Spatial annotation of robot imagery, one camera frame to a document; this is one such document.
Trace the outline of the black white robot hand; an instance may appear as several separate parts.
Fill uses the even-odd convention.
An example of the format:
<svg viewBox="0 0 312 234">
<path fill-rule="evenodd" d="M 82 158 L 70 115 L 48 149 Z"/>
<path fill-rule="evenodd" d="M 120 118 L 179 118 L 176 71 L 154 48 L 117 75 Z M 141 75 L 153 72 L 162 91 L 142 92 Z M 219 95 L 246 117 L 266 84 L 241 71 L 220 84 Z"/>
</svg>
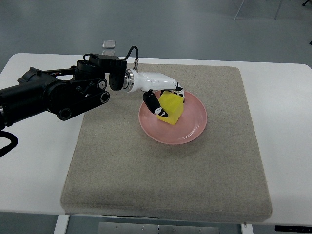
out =
<svg viewBox="0 0 312 234">
<path fill-rule="evenodd" d="M 142 90 L 143 101 L 151 113 L 161 117 L 168 117 L 168 113 L 161 107 L 157 97 L 153 93 L 156 91 L 169 91 L 180 97 L 185 97 L 182 86 L 173 78 L 152 72 L 137 72 L 133 69 L 127 69 L 124 77 L 122 89 L 131 93 Z"/>
</svg>

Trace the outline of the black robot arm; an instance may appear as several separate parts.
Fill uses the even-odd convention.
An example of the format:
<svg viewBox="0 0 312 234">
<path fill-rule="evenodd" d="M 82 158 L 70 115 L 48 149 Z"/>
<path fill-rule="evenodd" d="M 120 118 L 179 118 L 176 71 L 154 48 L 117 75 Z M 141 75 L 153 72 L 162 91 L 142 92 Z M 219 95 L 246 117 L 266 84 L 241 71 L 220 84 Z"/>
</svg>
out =
<svg viewBox="0 0 312 234">
<path fill-rule="evenodd" d="M 5 127 L 48 111 L 60 120 L 69 120 L 109 101 L 106 91 L 121 90 L 127 59 L 87 54 L 68 69 L 40 70 L 31 67 L 18 85 L 0 91 L 0 136 L 10 143 L 0 150 L 4 156 L 18 144 L 18 138 Z"/>
</svg>

